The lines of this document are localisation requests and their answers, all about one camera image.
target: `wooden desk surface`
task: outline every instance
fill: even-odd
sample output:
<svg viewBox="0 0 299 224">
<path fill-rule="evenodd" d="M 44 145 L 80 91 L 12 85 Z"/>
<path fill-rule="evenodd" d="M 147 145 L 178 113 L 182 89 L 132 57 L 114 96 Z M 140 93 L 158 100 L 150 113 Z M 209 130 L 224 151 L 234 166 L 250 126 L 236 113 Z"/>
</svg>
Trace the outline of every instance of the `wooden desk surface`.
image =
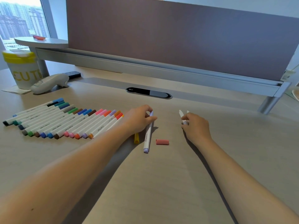
<svg viewBox="0 0 299 224">
<path fill-rule="evenodd" d="M 76 107 L 122 112 L 147 103 L 158 116 L 149 154 L 143 153 L 143 143 L 136 146 L 129 138 L 64 223 L 233 223 L 203 162 L 184 138 L 179 109 L 208 119 L 219 145 L 299 213 L 299 103 L 292 98 L 283 97 L 272 113 L 264 116 L 254 111 L 263 96 L 58 63 L 48 62 L 48 67 L 52 74 L 77 70 L 83 79 L 43 95 L 0 91 L 2 120 L 58 97 Z M 0 76 L 1 89 L 14 84 L 8 70 L 0 71 Z M 126 83 L 177 93 L 170 100 L 134 95 L 121 88 Z M 0 131 L 0 196 L 88 142 L 23 136 L 15 126 L 2 126 Z M 155 139 L 169 139 L 170 145 L 155 145 Z"/>
</svg>

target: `paper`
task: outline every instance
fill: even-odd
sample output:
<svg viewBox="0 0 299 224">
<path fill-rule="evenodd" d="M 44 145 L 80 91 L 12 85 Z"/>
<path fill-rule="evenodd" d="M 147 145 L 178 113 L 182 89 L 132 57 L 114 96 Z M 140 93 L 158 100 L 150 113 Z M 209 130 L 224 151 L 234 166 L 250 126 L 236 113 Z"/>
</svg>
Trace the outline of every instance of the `paper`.
<svg viewBox="0 0 299 224">
<path fill-rule="evenodd" d="M 3 89 L 2 91 L 17 93 L 17 94 L 26 94 L 26 93 L 29 93 L 31 90 L 23 90 L 23 89 L 20 89 L 17 85 L 14 85 L 12 87 Z"/>
</svg>

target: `hand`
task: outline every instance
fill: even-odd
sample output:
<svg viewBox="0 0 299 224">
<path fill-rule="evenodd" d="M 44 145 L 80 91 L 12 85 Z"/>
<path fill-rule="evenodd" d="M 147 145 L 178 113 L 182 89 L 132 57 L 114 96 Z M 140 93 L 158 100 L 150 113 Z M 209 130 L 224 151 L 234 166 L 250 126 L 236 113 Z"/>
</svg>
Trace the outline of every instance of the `hand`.
<svg viewBox="0 0 299 224">
<path fill-rule="evenodd" d="M 152 108 L 148 105 L 142 105 L 132 108 L 123 116 L 123 124 L 128 129 L 130 135 L 143 131 L 148 124 L 158 118 L 156 116 L 150 117 L 147 111 L 151 112 Z"/>
<path fill-rule="evenodd" d="M 203 145 L 207 140 L 212 140 L 207 120 L 191 112 L 184 115 L 182 120 L 189 120 L 189 125 L 182 125 L 182 128 L 189 141 L 196 147 Z"/>
</svg>

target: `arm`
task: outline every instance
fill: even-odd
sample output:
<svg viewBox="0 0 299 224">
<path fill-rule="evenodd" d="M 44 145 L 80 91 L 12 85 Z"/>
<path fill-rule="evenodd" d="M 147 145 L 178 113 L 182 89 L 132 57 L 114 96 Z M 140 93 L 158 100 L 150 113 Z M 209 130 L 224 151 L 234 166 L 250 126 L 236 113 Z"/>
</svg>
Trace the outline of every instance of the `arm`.
<svg viewBox="0 0 299 224">
<path fill-rule="evenodd" d="M 209 164 L 239 224 L 299 223 L 294 211 L 259 184 L 213 141 L 207 120 L 193 113 L 187 113 L 182 120 L 189 120 L 189 125 L 182 125 L 182 128 Z"/>
<path fill-rule="evenodd" d="M 130 110 L 116 127 L 27 178 L 1 200 L 0 223 L 61 223 L 118 147 L 157 119 L 146 111 L 152 108 Z"/>
</svg>

